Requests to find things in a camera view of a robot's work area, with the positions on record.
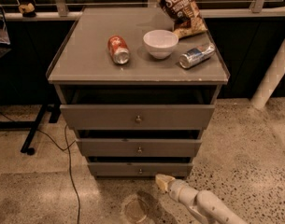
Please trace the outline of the grey bottom drawer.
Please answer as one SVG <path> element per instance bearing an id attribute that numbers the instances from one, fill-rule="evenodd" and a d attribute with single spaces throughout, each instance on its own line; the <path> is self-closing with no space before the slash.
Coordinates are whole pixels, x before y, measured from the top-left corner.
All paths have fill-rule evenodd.
<path id="1" fill-rule="evenodd" d="M 159 163 L 159 162 L 90 162 L 92 175 L 97 177 L 156 176 L 187 176 L 192 169 L 190 163 Z"/>

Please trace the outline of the grey drawer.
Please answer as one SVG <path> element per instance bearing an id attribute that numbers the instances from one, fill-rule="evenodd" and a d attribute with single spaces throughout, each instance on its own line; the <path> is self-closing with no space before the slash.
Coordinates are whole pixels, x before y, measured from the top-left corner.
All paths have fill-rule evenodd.
<path id="1" fill-rule="evenodd" d="M 92 175 L 97 177 L 156 176 L 187 176 L 192 169 L 190 163 L 159 163 L 159 162 L 90 162 Z"/>
<path id="2" fill-rule="evenodd" d="M 214 105 L 61 105 L 76 130 L 201 130 Z"/>
<path id="3" fill-rule="evenodd" d="M 94 157 L 193 157 L 200 140 L 194 139 L 77 139 L 83 156 Z"/>

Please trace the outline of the grey drawer cabinet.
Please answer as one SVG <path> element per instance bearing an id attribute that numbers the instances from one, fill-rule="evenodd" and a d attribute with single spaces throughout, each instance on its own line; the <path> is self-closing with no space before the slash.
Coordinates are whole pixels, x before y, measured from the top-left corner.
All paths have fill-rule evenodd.
<path id="1" fill-rule="evenodd" d="M 143 36 L 173 26 L 159 8 L 87 7 L 50 67 L 48 80 L 61 105 L 214 105 L 229 72 L 220 54 L 191 69 L 178 63 L 185 51 L 210 41 L 209 33 L 184 38 L 166 59 L 153 58 Z M 113 62 L 107 41 L 121 36 L 130 51 L 126 64 Z M 201 130 L 76 130 L 77 139 L 194 139 Z M 195 157 L 94 157 L 90 162 L 190 163 Z"/>

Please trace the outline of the grey middle drawer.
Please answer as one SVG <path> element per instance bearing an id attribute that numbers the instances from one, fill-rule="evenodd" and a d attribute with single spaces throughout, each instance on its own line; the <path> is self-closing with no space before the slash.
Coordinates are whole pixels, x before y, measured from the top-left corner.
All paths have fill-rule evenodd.
<path id="1" fill-rule="evenodd" d="M 200 140 L 194 139 L 77 139 L 83 156 L 94 157 L 193 157 Z"/>

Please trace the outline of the grey top drawer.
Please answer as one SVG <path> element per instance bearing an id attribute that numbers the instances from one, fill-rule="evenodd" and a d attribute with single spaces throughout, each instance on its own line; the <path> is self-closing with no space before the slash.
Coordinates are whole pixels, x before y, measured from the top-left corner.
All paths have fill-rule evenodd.
<path id="1" fill-rule="evenodd" d="M 201 130 L 214 105 L 61 105 L 76 130 Z"/>

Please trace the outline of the round floor drain cover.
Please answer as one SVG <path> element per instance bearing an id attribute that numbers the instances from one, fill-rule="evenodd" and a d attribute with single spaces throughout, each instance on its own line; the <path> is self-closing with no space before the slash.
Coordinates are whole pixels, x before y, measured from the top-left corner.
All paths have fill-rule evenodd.
<path id="1" fill-rule="evenodd" d="M 132 196 L 123 202 L 121 212 L 129 223 L 141 224 L 147 219 L 149 208 L 141 198 Z"/>

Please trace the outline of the silver blue can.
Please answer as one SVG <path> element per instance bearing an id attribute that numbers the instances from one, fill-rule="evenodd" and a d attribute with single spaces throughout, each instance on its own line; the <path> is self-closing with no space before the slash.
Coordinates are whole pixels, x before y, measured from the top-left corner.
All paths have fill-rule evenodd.
<path id="1" fill-rule="evenodd" d="M 189 69 L 197 64 L 209 59 L 216 51 L 215 45 L 205 43 L 198 47 L 192 48 L 179 57 L 179 64 L 184 69 Z"/>

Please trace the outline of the white bowl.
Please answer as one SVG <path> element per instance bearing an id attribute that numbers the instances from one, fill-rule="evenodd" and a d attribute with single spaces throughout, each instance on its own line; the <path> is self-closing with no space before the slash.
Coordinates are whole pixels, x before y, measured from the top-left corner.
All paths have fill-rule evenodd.
<path id="1" fill-rule="evenodd" d="M 156 59 L 169 56 L 178 44 L 178 37 L 167 30 L 153 30 L 143 36 L 144 47 Z"/>

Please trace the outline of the orange soda can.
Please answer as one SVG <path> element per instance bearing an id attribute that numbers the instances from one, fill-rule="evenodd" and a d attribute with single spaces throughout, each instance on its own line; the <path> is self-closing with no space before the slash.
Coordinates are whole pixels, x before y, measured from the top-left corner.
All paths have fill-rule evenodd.
<path id="1" fill-rule="evenodd" d="M 126 64 L 129 61 L 130 51 L 125 40 L 121 36 L 112 36 L 107 41 L 107 48 L 114 63 Z"/>

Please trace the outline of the white diagonal pole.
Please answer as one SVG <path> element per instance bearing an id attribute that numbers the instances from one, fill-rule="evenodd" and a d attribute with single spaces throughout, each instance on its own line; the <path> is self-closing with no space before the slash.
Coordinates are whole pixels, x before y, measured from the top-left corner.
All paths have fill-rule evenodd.
<path id="1" fill-rule="evenodd" d="M 250 99 L 250 103 L 256 109 L 263 109 L 278 86 L 278 83 L 285 75 L 285 38 L 278 49 L 271 65 L 267 69 L 264 78 L 258 86 L 256 92 Z"/>

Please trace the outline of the brown chip bag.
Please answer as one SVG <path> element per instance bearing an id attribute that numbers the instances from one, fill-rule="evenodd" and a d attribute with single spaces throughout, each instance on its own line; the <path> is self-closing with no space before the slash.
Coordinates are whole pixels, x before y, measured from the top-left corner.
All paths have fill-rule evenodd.
<path id="1" fill-rule="evenodd" d="M 202 34 L 207 30 L 195 0 L 157 0 L 157 2 L 174 22 L 173 33 L 178 38 Z"/>

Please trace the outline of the small yellow figurine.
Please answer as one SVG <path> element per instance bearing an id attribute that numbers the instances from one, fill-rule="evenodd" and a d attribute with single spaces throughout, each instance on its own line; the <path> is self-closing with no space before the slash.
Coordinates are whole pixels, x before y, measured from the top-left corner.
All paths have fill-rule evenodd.
<path id="1" fill-rule="evenodd" d="M 36 15 L 36 9 L 32 3 L 19 5 L 19 12 L 23 17 L 34 17 Z"/>

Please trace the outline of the black desk leg frame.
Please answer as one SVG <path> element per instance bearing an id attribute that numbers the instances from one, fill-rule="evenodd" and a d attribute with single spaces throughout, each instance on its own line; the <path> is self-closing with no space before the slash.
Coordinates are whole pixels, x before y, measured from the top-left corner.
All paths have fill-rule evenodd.
<path id="1" fill-rule="evenodd" d="M 60 117 L 61 111 L 59 105 L 42 105 L 33 121 L 15 121 L 8 119 L 7 121 L 0 121 L 0 131 L 28 131 L 28 135 L 21 147 L 21 153 L 26 153 L 27 155 L 34 155 L 35 149 L 30 147 L 32 140 L 38 129 L 44 114 L 50 112 L 49 123 L 56 123 Z"/>

